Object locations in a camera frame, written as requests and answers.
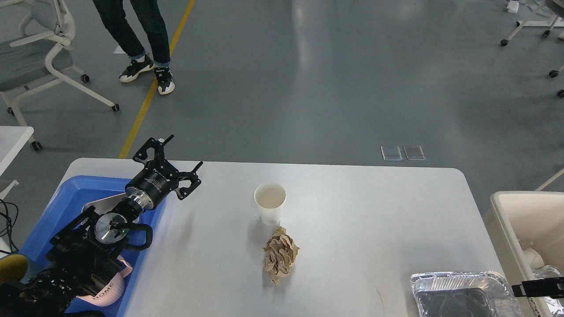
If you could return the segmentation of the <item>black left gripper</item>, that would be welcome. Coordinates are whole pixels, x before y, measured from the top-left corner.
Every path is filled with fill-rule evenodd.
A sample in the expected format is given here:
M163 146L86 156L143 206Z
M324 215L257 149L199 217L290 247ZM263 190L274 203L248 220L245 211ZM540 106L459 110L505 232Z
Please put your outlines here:
M156 209L175 191L179 200L184 200L201 184L197 171L203 166L200 161L191 171L178 171L165 159L164 147L174 138L171 134L166 139L149 138L133 155L133 161L144 165L125 186L127 197L144 210ZM179 187L179 183L189 181L188 187Z

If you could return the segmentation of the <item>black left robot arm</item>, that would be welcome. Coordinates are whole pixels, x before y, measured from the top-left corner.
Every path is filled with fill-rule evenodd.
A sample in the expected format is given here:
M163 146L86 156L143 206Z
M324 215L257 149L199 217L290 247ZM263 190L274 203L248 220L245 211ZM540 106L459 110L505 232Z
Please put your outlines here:
M141 215L157 209L171 193L185 199L201 184L197 171L202 161L191 171L180 171L165 158L170 140L149 138L134 154L143 168L113 197L114 205L101 208L107 199L87 203L51 237L44 269L31 276L1 274L3 317L63 317L78 297L119 290L116 277L132 270L123 253L152 245L153 228L140 221Z

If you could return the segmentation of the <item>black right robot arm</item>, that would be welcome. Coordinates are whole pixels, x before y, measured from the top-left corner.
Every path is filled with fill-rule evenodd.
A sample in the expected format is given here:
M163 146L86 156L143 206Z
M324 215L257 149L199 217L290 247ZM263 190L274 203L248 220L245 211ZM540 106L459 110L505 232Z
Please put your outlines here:
M511 289L515 297L562 299L564 297L564 277L522 281L518 285L512 285Z

